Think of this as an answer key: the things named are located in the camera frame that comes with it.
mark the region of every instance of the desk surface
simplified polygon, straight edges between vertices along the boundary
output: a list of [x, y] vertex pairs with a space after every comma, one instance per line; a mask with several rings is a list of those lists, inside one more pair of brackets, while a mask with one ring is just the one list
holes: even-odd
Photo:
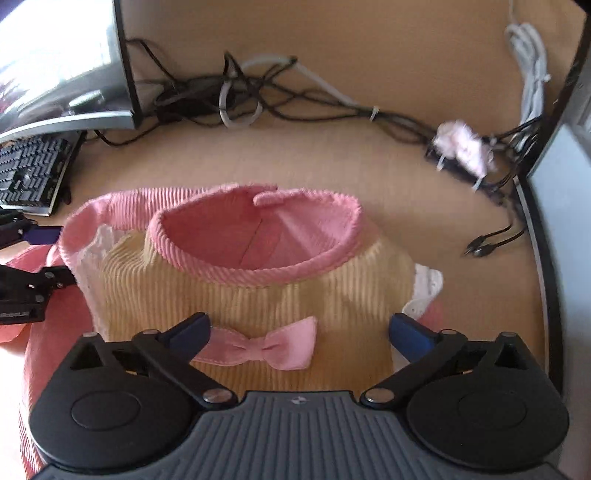
[[[124, 140], [132, 134], [109, 136]], [[438, 172], [423, 160], [421, 147], [399, 144], [369, 122], [304, 125], [265, 116], [241, 131], [182, 123], [161, 127], [123, 148], [88, 142], [73, 166], [72, 204], [42, 223], [62, 224], [85, 201], [115, 190], [229, 182], [357, 196], [367, 214], [415, 261], [443, 272], [441, 328], [484, 340], [503, 330], [516, 331], [543, 361], [542, 305], [530, 240], [523, 236], [487, 258], [463, 257], [474, 237], [506, 226], [505, 211]], [[25, 246], [3, 250], [0, 259]], [[5, 372], [7, 358], [0, 351], [0, 382], [16, 387], [15, 375]], [[10, 391], [20, 394], [19, 388]], [[15, 411], [14, 399], [4, 401]], [[8, 414], [5, 409], [3, 417]], [[16, 413], [10, 416], [16, 419]]]

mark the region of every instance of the pink and yellow knit garment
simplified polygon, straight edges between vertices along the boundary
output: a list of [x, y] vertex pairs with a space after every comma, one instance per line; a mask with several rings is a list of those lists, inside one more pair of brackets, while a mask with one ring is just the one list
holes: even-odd
[[[395, 368], [390, 316], [423, 321], [443, 286], [441, 273], [415, 264], [354, 197], [259, 185], [108, 194], [70, 217], [56, 247], [31, 248], [12, 265], [59, 263], [77, 287], [57, 292], [45, 322], [31, 328], [21, 408], [29, 476], [42, 463], [28, 413], [84, 331], [129, 340], [206, 312], [211, 340], [192, 364], [239, 396], [358, 395]], [[0, 327], [0, 339], [20, 329]]]

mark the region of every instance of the white lace trim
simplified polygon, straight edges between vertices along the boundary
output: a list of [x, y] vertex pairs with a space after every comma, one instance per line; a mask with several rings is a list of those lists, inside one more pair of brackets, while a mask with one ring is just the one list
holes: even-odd
[[[439, 295], [443, 288], [443, 274], [425, 265], [415, 265], [413, 297], [402, 308], [402, 313], [414, 320], [419, 320], [427, 311], [431, 302]], [[408, 360], [394, 347], [391, 348], [394, 371], [403, 369]]]
[[86, 245], [75, 259], [72, 272], [76, 283], [82, 291], [86, 303], [92, 314], [95, 330], [107, 340], [109, 335], [105, 331], [105, 322], [101, 321], [103, 306], [103, 287], [100, 271], [107, 254], [127, 234], [126, 231], [116, 230], [109, 225], [100, 225], [96, 229], [95, 237]]

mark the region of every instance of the pink bow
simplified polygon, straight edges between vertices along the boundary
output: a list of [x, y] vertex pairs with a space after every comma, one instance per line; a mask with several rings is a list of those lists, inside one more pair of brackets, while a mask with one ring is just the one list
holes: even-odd
[[316, 323], [315, 317], [308, 317], [251, 339], [235, 330], [212, 327], [209, 342], [193, 360], [224, 367], [259, 360], [277, 370], [308, 368], [316, 343]]

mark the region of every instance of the cable plug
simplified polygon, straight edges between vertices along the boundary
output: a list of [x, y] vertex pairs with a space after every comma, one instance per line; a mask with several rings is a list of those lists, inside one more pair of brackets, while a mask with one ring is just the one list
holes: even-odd
[[476, 248], [472, 255], [475, 257], [487, 257], [495, 251], [497, 244], [484, 244], [481, 247]]
[[467, 245], [464, 255], [473, 254], [484, 243], [485, 240], [486, 237], [484, 235], [476, 237]]

